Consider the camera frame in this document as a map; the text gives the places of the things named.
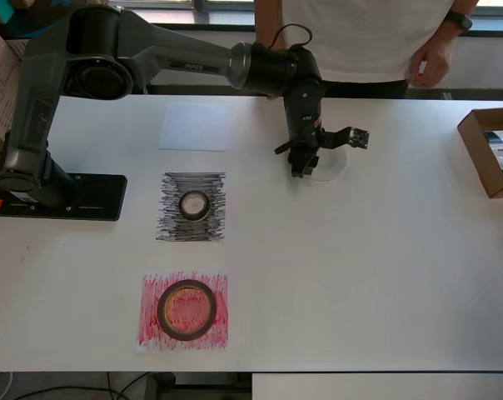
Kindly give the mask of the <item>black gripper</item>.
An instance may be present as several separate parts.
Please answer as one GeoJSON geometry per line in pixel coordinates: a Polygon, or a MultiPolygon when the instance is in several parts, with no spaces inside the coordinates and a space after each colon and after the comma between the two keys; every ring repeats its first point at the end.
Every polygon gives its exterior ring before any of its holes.
{"type": "Polygon", "coordinates": [[[313,132],[309,144],[304,138],[297,139],[293,131],[289,132],[291,146],[287,161],[291,165],[291,175],[294,178],[312,175],[319,161],[317,152],[321,148],[321,136],[322,131],[313,132]]]}

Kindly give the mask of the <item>person left hand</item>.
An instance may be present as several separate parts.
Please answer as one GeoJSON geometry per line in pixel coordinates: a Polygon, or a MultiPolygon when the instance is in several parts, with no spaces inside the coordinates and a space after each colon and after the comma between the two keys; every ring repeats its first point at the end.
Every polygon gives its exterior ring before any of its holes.
{"type": "Polygon", "coordinates": [[[418,88],[433,88],[448,73],[457,35],[439,28],[413,55],[410,64],[410,84],[418,88]]]}

